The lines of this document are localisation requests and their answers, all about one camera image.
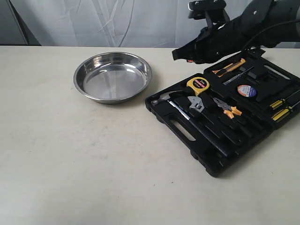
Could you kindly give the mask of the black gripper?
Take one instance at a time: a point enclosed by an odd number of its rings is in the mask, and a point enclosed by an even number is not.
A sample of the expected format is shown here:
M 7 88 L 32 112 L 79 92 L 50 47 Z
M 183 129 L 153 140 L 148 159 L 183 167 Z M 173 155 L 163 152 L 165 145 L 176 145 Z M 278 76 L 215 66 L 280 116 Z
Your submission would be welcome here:
M 207 26 L 201 29 L 194 40 L 173 50 L 173 60 L 213 63 L 241 51 L 246 36 L 239 28 L 240 19 L 230 20 L 225 7 L 224 0 L 195 0 L 188 3 L 189 18 L 204 19 Z

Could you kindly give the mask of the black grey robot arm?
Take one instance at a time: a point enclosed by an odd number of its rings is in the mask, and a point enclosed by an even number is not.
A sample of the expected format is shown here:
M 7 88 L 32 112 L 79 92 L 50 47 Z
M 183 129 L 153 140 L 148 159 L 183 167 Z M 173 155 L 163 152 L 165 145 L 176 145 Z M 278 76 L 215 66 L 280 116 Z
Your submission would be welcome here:
M 207 26 L 192 41 L 172 52 L 174 60 L 214 63 L 251 47 L 276 47 L 300 40 L 298 0 L 253 0 L 241 15 L 230 19 L 224 0 L 189 2 L 189 18 L 205 19 Z

